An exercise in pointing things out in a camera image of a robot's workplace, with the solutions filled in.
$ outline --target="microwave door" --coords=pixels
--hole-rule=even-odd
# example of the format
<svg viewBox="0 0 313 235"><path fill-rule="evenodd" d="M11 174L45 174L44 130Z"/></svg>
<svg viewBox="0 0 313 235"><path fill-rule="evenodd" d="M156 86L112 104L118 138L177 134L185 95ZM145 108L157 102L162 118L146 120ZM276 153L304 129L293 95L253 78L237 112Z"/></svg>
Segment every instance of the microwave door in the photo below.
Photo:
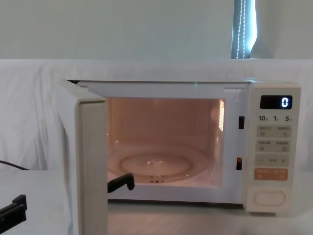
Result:
<svg viewBox="0 0 313 235"><path fill-rule="evenodd" d="M107 234L106 100L69 81L58 84L64 127L64 182L73 235Z"/></svg>

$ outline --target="microwave oven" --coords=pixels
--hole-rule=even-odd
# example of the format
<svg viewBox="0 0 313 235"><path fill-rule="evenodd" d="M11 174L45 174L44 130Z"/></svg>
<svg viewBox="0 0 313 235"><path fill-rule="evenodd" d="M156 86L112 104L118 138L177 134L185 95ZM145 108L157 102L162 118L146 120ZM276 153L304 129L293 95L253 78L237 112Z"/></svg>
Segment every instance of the microwave oven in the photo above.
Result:
<svg viewBox="0 0 313 235"><path fill-rule="evenodd" d="M286 212L301 88L291 82L63 80L64 177L74 234L106 231L107 198ZM135 188L107 194L132 173Z"/></svg>

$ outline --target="black plastic piece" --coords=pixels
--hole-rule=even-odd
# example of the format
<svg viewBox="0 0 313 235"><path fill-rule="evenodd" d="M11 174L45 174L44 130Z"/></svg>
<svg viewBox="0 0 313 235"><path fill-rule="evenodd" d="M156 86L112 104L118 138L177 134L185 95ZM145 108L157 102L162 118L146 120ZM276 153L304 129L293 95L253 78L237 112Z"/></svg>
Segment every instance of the black plastic piece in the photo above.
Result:
<svg viewBox="0 0 313 235"><path fill-rule="evenodd" d="M239 129L245 128L245 116L239 116L238 128Z"/></svg>
<svg viewBox="0 0 313 235"><path fill-rule="evenodd" d="M20 195L12 204L0 209L0 234L12 229L26 220L26 195Z"/></svg>
<svg viewBox="0 0 313 235"><path fill-rule="evenodd" d="M236 170L242 170L243 168L243 158L237 158Z"/></svg>
<svg viewBox="0 0 313 235"><path fill-rule="evenodd" d="M133 190L135 187L134 176L131 173L118 177L114 180L108 182L108 193L117 190L118 188L122 187L123 185L127 184L127 188L129 190Z"/></svg>
<svg viewBox="0 0 313 235"><path fill-rule="evenodd" d="M74 84L77 84L77 83L80 82L80 80L69 80L69 82L74 83Z"/></svg>

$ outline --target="white table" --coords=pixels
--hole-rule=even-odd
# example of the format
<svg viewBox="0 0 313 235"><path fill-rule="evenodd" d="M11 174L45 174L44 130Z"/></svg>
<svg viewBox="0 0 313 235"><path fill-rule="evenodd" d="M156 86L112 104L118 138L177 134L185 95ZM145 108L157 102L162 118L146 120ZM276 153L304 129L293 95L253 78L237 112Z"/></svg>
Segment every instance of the white table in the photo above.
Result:
<svg viewBox="0 0 313 235"><path fill-rule="evenodd" d="M0 172L0 207L19 194L27 195L27 221L8 235L66 234L59 172ZM296 174L287 215L249 214L239 207L109 203L108 229L109 235L312 235L313 172Z"/></svg>
<svg viewBox="0 0 313 235"><path fill-rule="evenodd" d="M3 235L65 235L63 188L57 171L0 172L0 208L26 194L27 220Z"/></svg>
<svg viewBox="0 0 313 235"><path fill-rule="evenodd" d="M313 235L313 172L294 180L291 213L238 207L109 203L109 235Z"/></svg>

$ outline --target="power cord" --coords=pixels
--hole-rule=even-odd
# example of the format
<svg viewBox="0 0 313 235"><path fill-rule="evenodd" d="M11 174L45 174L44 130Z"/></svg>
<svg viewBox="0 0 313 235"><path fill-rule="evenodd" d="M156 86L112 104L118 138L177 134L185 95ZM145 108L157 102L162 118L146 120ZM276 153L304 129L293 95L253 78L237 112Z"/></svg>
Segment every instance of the power cord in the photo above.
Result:
<svg viewBox="0 0 313 235"><path fill-rule="evenodd" d="M0 163L5 164L5 165L9 165L9 166L12 166L12 167L15 167L15 168L20 169L20 170L30 170L30 169L27 169L27 168L24 168L24 167L21 167L19 165L15 165L15 164L12 164L12 163L9 163L9 162L6 162L6 161L1 161L0 160Z"/></svg>

